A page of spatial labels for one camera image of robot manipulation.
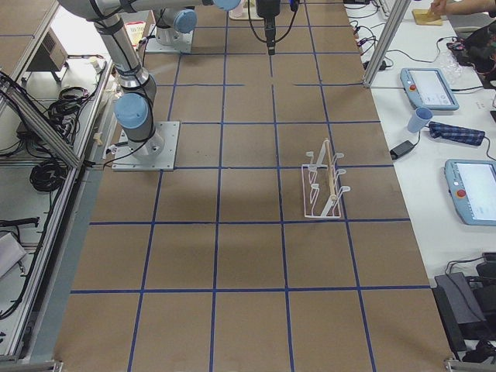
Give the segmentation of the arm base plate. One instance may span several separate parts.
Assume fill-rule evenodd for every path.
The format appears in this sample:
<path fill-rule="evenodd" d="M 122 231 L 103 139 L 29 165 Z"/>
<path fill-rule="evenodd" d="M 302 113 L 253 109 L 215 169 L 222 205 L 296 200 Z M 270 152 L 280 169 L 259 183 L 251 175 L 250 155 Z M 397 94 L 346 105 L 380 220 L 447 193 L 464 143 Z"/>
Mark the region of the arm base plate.
<path fill-rule="evenodd" d="M 179 33 L 173 28 L 156 28 L 146 45 L 146 53 L 151 54 L 189 54 L 191 52 L 193 31 Z"/>
<path fill-rule="evenodd" d="M 172 171 L 175 165 L 179 122 L 155 122 L 155 133 L 143 146 L 128 140 L 126 131 L 121 131 L 120 146 L 112 162 L 114 171 Z"/>

